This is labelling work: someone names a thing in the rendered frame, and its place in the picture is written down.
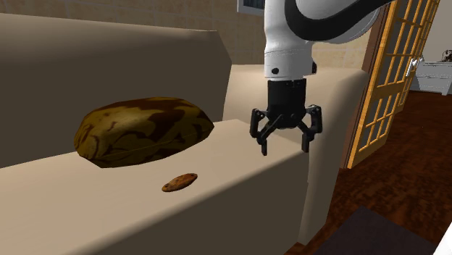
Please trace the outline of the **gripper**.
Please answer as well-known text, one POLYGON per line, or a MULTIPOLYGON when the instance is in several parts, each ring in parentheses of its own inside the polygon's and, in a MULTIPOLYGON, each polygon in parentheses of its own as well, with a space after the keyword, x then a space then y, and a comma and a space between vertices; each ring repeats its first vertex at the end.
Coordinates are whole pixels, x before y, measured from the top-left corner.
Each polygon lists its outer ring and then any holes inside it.
POLYGON ((300 80, 281 80, 268 83, 267 111, 251 111, 250 135, 261 146, 263 156, 267 155, 267 138, 276 129, 298 128, 303 132, 301 149, 309 152, 309 144, 317 133, 323 130, 322 108, 315 104, 305 109, 306 78, 300 80), (311 116, 311 126, 302 121, 305 114, 311 116), (269 121, 258 130, 259 122, 265 117, 269 121))

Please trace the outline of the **wooden glazed door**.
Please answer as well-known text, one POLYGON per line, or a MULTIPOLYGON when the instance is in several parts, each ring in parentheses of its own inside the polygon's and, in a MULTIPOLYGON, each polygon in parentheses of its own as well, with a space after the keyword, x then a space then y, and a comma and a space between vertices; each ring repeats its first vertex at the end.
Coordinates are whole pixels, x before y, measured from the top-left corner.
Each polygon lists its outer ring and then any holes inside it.
POLYGON ((357 114, 353 143, 344 167, 355 167, 385 145, 401 112, 441 0, 395 0, 382 14, 369 85, 357 114))

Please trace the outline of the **chocolate chip cookie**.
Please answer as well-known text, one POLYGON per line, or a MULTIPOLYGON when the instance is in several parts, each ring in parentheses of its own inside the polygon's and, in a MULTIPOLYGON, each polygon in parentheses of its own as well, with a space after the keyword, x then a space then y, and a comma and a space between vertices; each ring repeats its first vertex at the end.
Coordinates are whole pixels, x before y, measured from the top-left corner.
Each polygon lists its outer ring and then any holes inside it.
POLYGON ((173 178, 171 181, 163 185, 163 192, 173 192, 179 191, 191 185, 196 179, 198 175, 196 173, 186 173, 184 175, 180 175, 178 177, 173 178))

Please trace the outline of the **grey framed window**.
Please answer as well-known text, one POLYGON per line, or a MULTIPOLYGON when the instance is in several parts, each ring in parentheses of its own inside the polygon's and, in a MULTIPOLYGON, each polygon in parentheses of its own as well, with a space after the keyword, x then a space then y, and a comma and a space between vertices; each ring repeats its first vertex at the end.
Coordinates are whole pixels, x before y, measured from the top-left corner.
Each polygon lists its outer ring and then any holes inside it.
POLYGON ((237 12, 263 17, 265 0, 237 0, 237 12))

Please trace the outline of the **dark rug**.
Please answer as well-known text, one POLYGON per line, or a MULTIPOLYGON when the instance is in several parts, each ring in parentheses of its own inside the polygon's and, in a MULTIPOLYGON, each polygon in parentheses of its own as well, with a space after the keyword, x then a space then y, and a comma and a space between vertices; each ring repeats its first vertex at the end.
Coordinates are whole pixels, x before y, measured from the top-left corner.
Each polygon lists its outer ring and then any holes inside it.
POLYGON ((436 245, 361 206, 313 255, 432 255, 436 245))

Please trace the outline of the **brown patterned cushion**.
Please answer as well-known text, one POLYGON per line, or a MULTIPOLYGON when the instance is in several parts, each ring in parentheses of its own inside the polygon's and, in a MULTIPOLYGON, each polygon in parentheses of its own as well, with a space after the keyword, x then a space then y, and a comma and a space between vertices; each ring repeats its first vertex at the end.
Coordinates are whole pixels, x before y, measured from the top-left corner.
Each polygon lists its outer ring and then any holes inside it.
POLYGON ((205 140, 214 123, 184 99, 120 101, 88 113, 74 137, 78 154, 100 168, 167 158, 205 140))

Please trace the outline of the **white cabinet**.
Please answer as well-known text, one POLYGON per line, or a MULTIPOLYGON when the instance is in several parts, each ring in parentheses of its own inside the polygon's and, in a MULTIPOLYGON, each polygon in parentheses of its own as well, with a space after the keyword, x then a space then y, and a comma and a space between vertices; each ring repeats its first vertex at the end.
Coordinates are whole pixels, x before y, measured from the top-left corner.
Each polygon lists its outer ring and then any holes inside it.
POLYGON ((439 62, 426 62, 423 56, 412 59, 406 77, 411 71, 415 71, 411 90, 440 93, 442 96, 452 94, 452 49, 445 50, 439 62))

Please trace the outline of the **beige sofa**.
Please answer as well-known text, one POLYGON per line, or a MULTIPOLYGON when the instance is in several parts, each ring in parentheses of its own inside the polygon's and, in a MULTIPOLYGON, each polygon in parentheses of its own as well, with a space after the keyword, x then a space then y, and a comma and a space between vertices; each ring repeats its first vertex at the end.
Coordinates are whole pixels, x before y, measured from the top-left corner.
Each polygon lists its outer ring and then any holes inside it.
POLYGON ((261 65, 234 65, 219 34, 0 14, 0 255, 283 255, 306 224, 325 222, 348 120, 368 80, 360 69, 307 78, 324 129, 249 135, 267 105, 261 65), (185 99, 211 135, 163 160, 102 169, 73 138, 93 109, 185 99), (179 191, 173 178, 196 173, 179 191))

